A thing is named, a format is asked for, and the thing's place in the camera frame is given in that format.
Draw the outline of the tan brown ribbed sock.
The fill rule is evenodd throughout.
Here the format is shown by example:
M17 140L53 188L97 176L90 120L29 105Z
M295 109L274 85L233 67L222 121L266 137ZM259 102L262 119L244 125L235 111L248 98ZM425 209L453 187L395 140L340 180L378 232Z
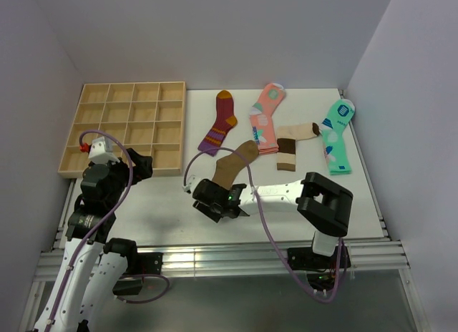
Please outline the tan brown ribbed sock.
M231 153L217 160L212 178L214 183L226 190L232 187L239 172L246 167L246 162L250 164L259 156L258 146L252 140L244 142L235 151L236 154Z

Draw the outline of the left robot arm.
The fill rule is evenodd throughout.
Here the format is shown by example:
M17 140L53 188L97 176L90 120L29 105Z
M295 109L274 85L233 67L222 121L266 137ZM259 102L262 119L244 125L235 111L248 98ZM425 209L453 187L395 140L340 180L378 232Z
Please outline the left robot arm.
M152 174L152 157L131 148L126 160L89 163L68 221L62 264L35 331L93 330L116 282L140 264L135 241L108 238L115 209L132 185Z

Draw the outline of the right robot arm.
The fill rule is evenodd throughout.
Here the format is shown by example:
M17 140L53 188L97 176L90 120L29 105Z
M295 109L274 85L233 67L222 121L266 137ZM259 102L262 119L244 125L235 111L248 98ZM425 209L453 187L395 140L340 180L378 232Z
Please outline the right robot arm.
M193 207L214 222L259 213L300 213L315 228L311 262L326 267L338 241L348 233L353 194L317 172L302 180L279 185L233 185L229 190L209 179L190 176L183 190L192 195Z

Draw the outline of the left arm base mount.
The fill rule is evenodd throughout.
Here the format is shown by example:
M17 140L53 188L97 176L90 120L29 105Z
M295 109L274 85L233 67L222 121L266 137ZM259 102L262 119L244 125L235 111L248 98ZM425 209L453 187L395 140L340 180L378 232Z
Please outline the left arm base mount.
M147 275L160 275L163 253L139 253L130 266L116 282L112 290L116 296L137 296L143 289Z

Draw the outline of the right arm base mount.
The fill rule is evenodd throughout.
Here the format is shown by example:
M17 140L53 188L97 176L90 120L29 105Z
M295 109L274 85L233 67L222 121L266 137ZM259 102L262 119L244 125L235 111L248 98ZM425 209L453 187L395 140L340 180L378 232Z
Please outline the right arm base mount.
M339 268L349 268L351 260L346 246L342 248L336 246L333 254L329 257L313 253L312 247L288 248L283 259L292 270L323 273L336 269L338 254L340 254Z

